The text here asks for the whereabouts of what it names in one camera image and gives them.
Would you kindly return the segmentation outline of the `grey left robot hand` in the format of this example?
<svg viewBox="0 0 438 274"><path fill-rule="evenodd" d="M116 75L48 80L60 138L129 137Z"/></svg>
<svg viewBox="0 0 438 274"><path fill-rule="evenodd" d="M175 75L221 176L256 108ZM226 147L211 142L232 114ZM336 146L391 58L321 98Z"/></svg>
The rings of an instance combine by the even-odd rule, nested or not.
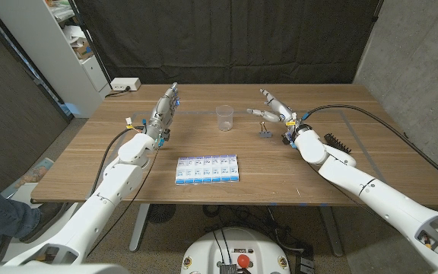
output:
<svg viewBox="0 0 438 274"><path fill-rule="evenodd" d="M163 138L167 141L170 137L169 127L173 121L175 110L179 106L177 86L178 84L173 82L151 112L151 117L146 125L146 135L155 140Z"/></svg>

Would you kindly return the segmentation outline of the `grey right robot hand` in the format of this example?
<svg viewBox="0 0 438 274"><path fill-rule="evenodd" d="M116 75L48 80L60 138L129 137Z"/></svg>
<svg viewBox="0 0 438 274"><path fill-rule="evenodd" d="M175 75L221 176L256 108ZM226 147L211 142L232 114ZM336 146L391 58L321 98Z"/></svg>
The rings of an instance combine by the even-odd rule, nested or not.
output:
<svg viewBox="0 0 438 274"><path fill-rule="evenodd" d="M265 96L265 105L271 108L271 111L257 110L248 108L246 112L254 116L259 116L271 123L283 123L289 132L293 132L299 121L297 115L286 104L278 100L272 93L265 89L260 89L260 92Z"/></svg>

